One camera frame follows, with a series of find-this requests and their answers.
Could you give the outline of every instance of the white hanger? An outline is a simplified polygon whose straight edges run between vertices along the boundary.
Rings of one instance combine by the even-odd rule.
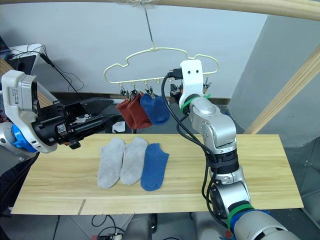
[[[126,68],[130,65],[130,62],[129,62],[129,59],[133,58],[134,56],[137,56],[137,55],[140,55],[140,54],[144,54],[144,53],[148,53],[148,52],[155,52],[155,51],[159,51],[159,50],[172,50],[172,51],[178,51],[178,52],[183,52],[185,54],[185,57],[187,59],[190,59],[190,60],[194,60],[196,59],[197,57],[204,57],[204,58],[209,58],[211,60],[213,60],[216,64],[216,70],[214,71],[209,71],[209,72],[204,72],[203,75],[205,75],[206,77],[208,77],[209,75],[211,74],[214,74],[216,72],[218,72],[219,70],[219,62],[217,59],[215,59],[213,56],[209,56],[209,55],[205,55],[205,54],[196,54],[195,56],[189,56],[188,55],[188,52],[186,50],[183,50],[183,49],[180,49],[180,48],[174,48],[174,47],[155,47],[155,44],[154,44],[154,40],[153,40],[153,37],[152,37],[152,33],[151,33],[151,28],[150,28],[150,24],[149,24],[149,18],[148,18],[148,14],[147,14],[147,9],[145,8],[144,4],[142,3],[142,0],[140,0],[140,4],[144,7],[144,12],[145,12],[145,17],[146,17],[146,21],[147,21],[147,24],[148,24],[148,28],[149,28],[149,33],[150,33],[150,38],[151,38],[151,43],[152,43],[152,48],[150,49],[146,49],[146,50],[142,50],[142,51],[138,51],[138,52],[135,52],[129,56],[127,56],[125,58],[125,62],[126,64],[125,65],[121,65],[120,63],[115,63],[115,64],[112,64],[110,66],[108,66],[104,72],[103,72],[103,75],[104,75],[104,78],[105,80],[108,82],[108,83],[111,83],[111,84],[120,84],[120,86],[124,83],[135,83],[135,82],[144,82],[145,84],[147,84],[148,81],[152,81],[152,80],[155,80],[157,83],[160,83],[160,80],[162,80],[164,77],[152,77],[152,78],[142,78],[142,79],[134,79],[134,80],[126,80],[126,81],[110,81],[108,78],[107,78],[107,72],[114,68],[114,67],[122,67],[122,68]]]

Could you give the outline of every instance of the gray sock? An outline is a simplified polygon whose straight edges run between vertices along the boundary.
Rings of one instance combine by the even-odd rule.
[[[146,140],[138,136],[125,145],[120,175],[123,184],[131,185],[141,178],[147,146]]]
[[[100,148],[97,180],[100,188],[111,188],[119,180],[124,149],[125,142],[119,138],[112,138],[108,145]]]

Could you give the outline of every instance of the green tape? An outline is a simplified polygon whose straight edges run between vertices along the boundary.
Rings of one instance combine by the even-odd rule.
[[[208,99],[208,98],[211,97],[211,94],[208,94],[208,95],[203,96],[203,97],[206,98],[206,99]],[[181,112],[184,113],[185,107],[187,107],[187,106],[192,102],[192,100],[194,100],[194,99],[196,99],[196,98],[199,98],[199,96],[195,96],[195,97],[191,98],[190,100],[186,101],[186,102],[182,105],[182,107],[181,107]]]
[[[243,204],[241,206],[237,206],[235,209],[233,209],[228,216],[227,219],[227,225],[228,225],[228,229],[231,231],[230,229],[230,223],[231,223],[231,219],[232,217],[237,214],[239,211],[243,210],[243,209],[255,209],[251,204]]]

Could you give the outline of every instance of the sock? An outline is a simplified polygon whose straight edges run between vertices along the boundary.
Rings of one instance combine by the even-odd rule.
[[[146,140],[138,136],[124,146],[123,164],[120,173],[120,180],[123,184],[131,185],[140,180],[147,146]]]
[[[137,129],[145,129],[152,125],[145,110],[140,105],[141,94],[136,96],[128,105]]]
[[[108,189],[119,180],[124,148],[125,142],[119,138],[112,138],[108,145],[100,148],[97,180],[100,188]]]
[[[119,110],[119,112],[122,114],[126,124],[128,125],[129,128],[131,129],[136,129],[137,126],[135,124],[134,118],[131,115],[131,112],[128,109],[129,105],[128,100],[124,100],[123,102],[119,103],[116,108]]]
[[[141,187],[154,191],[161,187],[169,154],[161,150],[159,143],[150,144],[145,150],[144,166],[141,176]]]
[[[149,94],[144,94],[141,97],[140,104],[152,124],[165,124],[170,118],[169,110],[161,96],[154,95],[154,97],[153,99]]]

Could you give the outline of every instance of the red sock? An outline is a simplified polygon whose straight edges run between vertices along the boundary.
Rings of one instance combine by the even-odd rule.
[[[152,125],[145,110],[140,105],[141,95],[136,96],[128,105],[128,109],[133,117],[138,129],[145,129]]]
[[[123,102],[119,103],[116,108],[119,110],[119,112],[122,114],[126,124],[129,126],[131,129],[136,129],[137,126],[135,124],[134,118],[131,115],[131,112],[128,109],[129,105],[128,100],[124,100]]]

